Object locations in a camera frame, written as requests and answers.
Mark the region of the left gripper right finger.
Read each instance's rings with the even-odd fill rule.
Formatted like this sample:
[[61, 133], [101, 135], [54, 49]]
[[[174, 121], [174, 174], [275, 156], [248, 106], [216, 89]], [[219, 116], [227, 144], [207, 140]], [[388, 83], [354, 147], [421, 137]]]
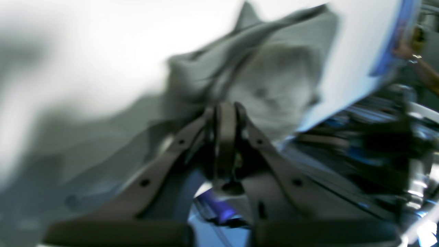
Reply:
[[355, 199], [324, 189], [246, 116], [223, 104], [224, 178], [240, 184], [253, 217], [251, 247], [397, 247], [397, 226]]

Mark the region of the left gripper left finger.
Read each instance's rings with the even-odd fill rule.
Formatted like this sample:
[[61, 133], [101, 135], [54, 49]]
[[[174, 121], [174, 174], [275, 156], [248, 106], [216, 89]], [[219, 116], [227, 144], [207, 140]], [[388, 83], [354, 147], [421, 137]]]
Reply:
[[182, 128], [122, 192], [78, 218], [53, 224], [50, 247], [197, 247], [188, 223], [193, 196], [206, 180], [224, 177], [219, 160], [222, 106]]

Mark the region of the person forearm in background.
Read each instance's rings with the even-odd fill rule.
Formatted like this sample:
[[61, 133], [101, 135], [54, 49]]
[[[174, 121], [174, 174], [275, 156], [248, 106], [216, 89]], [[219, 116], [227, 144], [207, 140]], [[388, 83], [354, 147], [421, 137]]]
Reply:
[[413, 54], [414, 65], [413, 68], [417, 76], [421, 79], [424, 85], [435, 94], [439, 96], [439, 74], [433, 69], [422, 56]]

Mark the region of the person hand in background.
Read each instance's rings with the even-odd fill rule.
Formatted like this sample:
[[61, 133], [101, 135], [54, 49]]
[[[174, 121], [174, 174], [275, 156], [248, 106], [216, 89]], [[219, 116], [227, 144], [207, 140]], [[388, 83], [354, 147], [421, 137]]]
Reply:
[[405, 30], [401, 28], [393, 54], [412, 64], [417, 64], [422, 58], [420, 54], [426, 42], [426, 33], [423, 28], [415, 27], [412, 35], [405, 38]]

